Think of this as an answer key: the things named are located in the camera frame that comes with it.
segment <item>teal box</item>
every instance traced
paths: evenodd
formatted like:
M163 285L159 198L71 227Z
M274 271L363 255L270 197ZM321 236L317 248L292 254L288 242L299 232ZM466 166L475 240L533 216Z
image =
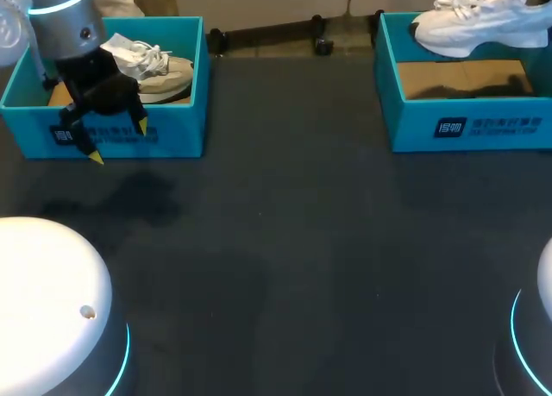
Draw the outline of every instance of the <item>teal box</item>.
M205 111L210 59L199 17L106 18L108 35L160 45L164 51L194 61L188 104L148 104L147 135L135 133L128 113L84 117L85 127L104 159L200 157L204 148ZM44 91L27 51L11 75L0 111L23 155L28 159L85 158L73 145L56 139L60 107L47 107Z
M408 27L418 13L379 20L374 74L394 152L552 148L552 49L497 43L464 60L520 60L536 97L408 100L397 64L447 61L419 46Z

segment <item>white dome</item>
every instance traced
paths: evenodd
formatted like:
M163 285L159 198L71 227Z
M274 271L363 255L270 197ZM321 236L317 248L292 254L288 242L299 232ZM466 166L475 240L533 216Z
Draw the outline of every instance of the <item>white dome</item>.
M33 6L32 0L13 0L24 14ZM21 16L0 0L0 66L15 64L28 46L28 37Z
M552 319L552 240L546 244L541 254L536 282L544 309Z
M0 395L43 394L85 360L104 331L110 275L61 224L0 218Z

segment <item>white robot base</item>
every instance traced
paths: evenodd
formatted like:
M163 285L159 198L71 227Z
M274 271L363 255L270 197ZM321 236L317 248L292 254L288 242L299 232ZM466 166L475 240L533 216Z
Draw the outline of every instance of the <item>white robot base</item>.
M0 219L0 395L128 396L130 329L98 252L43 219Z
M517 293L493 369L501 396L552 396L552 241L532 283Z

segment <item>logo on box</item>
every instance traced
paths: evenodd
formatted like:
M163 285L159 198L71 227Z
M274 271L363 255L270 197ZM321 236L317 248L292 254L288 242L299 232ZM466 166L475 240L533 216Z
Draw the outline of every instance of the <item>logo on box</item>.
M61 126L50 126L50 133L52 133L56 144L60 146L73 146L75 144L71 132Z
M466 117L444 117L437 123L434 137L460 137L466 127Z

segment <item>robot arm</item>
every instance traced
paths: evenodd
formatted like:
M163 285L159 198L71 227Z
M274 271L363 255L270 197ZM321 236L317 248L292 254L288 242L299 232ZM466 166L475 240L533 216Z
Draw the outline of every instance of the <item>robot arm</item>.
M82 123L90 111L113 115L130 114L135 131L145 135L147 112L135 79L120 73L113 56L100 46L106 41L104 22L93 0L3 0L27 33L42 84L53 88L42 59L55 65L73 104L60 112L61 125L72 133L77 148L103 163Z

